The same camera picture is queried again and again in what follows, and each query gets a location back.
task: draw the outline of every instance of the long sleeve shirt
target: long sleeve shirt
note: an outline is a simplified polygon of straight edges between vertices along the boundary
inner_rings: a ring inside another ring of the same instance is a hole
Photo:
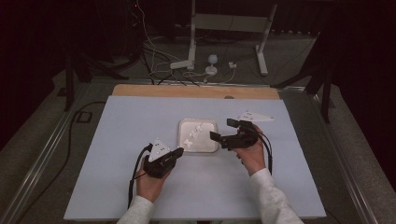
[[[258,198],[262,223],[304,224],[291,208],[286,195],[276,187],[268,169],[256,172],[250,177],[249,182]],[[147,224],[153,209],[152,202],[136,196],[118,224]]]

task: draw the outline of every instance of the white tray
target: white tray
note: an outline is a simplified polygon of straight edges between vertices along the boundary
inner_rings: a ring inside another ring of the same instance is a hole
[[[217,132],[213,119],[183,119],[178,124],[178,146],[187,152],[214,152],[219,144],[210,139],[210,132]]]

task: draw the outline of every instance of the white tabletop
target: white tabletop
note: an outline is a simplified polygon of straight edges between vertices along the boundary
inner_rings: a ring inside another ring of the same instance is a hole
[[[273,177],[300,217],[326,216],[282,100],[109,96],[64,218],[118,219],[127,210],[128,186],[143,147],[161,139],[177,147],[178,123],[213,119],[222,135],[236,133],[226,119],[246,111],[274,117],[256,124],[273,147]],[[166,180],[153,219],[258,219],[248,172],[227,149],[187,153]]]

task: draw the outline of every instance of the hand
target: hand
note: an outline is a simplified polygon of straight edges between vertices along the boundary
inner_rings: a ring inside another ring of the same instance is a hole
[[[254,127],[257,132],[262,133],[259,127],[256,125]],[[251,147],[233,148],[233,151],[236,152],[236,157],[242,160],[242,164],[247,168],[249,175],[254,175],[256,172],[265,168],[264,148],[260,139]]]
[[[144,165],[145,160],[142,160],[140,164],[140,169],[136,173],[136,176],[138,177],[137,180],[137,186],[136,186],[136,191],[137,195],[151,201],[154,203],[157,198],[161,194],[161,190],[163,189],[163,183],[165,182],[165,179],[171,174],[171,171],[169,171],[163,178],[154,178],[149,175],[144,175],[145,171],[143,170],[143,165]]]

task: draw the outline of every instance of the human arm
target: human arm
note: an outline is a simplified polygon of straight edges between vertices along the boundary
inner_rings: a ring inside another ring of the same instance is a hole
[[[248,148],[235,148],[250,175],[250,185],[258,198],[263,223],[303,223],[290,206],[286,195],[280,190],[265,166],[262,141],[259,139]]]
[[[120,218],[117,224],[146,224],[149,223],[152,211],[154,209],[154,202],[160,196],[163,189],[163,183],[170,175],[168,172],[163,178],[154,178],[145,175],[143,170],[144,160],[140,165],[136,176],[136,191],[137,195],[132,199],[131,206],[128,211]]]

